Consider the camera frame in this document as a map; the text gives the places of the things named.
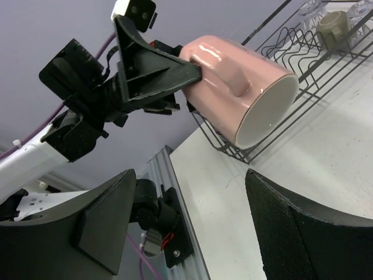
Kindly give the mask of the olive green mug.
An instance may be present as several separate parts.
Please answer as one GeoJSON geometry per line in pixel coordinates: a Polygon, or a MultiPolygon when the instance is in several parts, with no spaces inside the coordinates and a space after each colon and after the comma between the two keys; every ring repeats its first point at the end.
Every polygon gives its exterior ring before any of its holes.
{"type": "Polygon", "coordinates": [[[316,35],[321,48],[331,50],[339,40],[350,31],[348,15],[345,11],[338,10],[328,13],[316,26],[316,35]]]}

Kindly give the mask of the pink mug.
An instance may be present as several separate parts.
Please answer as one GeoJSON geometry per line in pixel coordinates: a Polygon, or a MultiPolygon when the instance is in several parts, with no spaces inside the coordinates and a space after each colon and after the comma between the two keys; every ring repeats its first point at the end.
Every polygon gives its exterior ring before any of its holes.
{"type": "Polygon", "coordinates": [[[202,70],[201,81],[183,89],[187,101],[240,149],[268,136],[299,90],[293,71],[220,37],[197,38],[180,58],[202,70]]]}

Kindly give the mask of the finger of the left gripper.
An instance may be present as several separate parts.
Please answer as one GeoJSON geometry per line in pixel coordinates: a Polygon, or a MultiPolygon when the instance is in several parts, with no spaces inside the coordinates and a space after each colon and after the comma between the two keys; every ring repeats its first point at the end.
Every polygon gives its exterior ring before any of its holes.
{"type": "Polygon", "coordinates": [[[123,104],[146,105],[202,79],[199,66],[152,47],[129,18],[117,16],[115,32],[123,104]]]}

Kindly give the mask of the aluminium front rail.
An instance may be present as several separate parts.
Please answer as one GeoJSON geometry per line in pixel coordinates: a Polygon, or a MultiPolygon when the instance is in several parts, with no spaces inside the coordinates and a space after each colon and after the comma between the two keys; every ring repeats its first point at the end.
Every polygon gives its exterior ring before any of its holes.
{"type": "Polygon", "coordinates": [[[171,163],[172,151],[162,148],[139,174],[153,182],[147,193],[157,198],[159,206],[156,228],[147,232],[146,251],[160,246],[167,279],[210,279],[171,163]]]}

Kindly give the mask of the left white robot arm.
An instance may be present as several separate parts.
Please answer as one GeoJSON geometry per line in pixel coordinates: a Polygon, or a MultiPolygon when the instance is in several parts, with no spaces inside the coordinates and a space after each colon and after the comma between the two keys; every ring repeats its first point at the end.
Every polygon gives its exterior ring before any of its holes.
{"type": "Polygon", "coordinates": [[[105,123],[122,127],[137,110],[170,115],[179,105],[169,96],[202,79],[201,67],[171,47],[145,42],[140,33],[146,24],[117,16],[114,27],[114,52],[121,57],[115,75],[76,40],[40,72],[42,83],[68,110],[1,162],[1,201],[53,168],[90,153],[98,138],[108,137],[105,123]]]}

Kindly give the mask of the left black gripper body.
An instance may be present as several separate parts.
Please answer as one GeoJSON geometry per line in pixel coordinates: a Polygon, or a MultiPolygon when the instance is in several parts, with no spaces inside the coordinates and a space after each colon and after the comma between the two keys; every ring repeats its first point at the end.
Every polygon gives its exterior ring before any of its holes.
{"type": "Polygon", "coordinates": [[[117,73],[103,83],[106,122],[123,127],[133,111],[167,116],[178,111],[175,92],[192,84],[192,63],[179,57],[181,50],[158,40],[110,49],[107,59],[119,53],[120,61],[117,73]]]}

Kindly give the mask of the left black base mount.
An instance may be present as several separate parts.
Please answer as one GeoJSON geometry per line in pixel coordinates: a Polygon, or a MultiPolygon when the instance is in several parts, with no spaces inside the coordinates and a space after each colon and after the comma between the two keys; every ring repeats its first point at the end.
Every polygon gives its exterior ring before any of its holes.
{"type": "Polygon", "coordinates": [[[166,265],[173,268],[193,253],[193,245],[176,189],[161,190],[162,195],[158,197],[154,182],[148,179],[136,181],[130,222],[138,223],[143,230],[156,230],[161,235],[166,265]]]}

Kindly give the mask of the clear glass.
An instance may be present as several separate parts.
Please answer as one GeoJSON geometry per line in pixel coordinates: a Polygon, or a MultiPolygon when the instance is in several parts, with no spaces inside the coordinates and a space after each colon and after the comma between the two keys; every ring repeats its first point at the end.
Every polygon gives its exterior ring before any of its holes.
{"type": "MultiPolygon", "coordinates": [[[[372,10],[372,1],[359,1],[347,11],[347,16],[352,29],[372,10]]],[[[352,38],[360,39],[372,30],[372,19],[368,19],[353,35],[352,38]]]]}
{"type": "Polygon", "coordinates": [[[328,14],[324,4],[320,0],[310,0],[302,4],[298,9],[301,17],[302,29],[309,31],[315,29],[320,20],[328,14]]]}

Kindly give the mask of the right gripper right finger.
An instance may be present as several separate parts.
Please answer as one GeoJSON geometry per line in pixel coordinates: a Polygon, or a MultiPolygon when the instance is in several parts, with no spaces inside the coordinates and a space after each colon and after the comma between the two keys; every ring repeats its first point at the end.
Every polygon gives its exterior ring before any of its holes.
{"type": "Polygon", "coordinates": [[[372,279],[372,219],[324,206],[252,169],[245,187],[267,279],[372,279]]]}

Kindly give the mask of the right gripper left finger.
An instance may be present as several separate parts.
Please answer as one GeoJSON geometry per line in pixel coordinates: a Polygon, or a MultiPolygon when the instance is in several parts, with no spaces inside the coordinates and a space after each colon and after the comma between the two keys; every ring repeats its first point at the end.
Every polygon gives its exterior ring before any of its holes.
{"type": "Polygon", "coordinates": [[[1,279],[112,279],[135,187],[126,170],[31,219],[1,222],[1,279]]]}

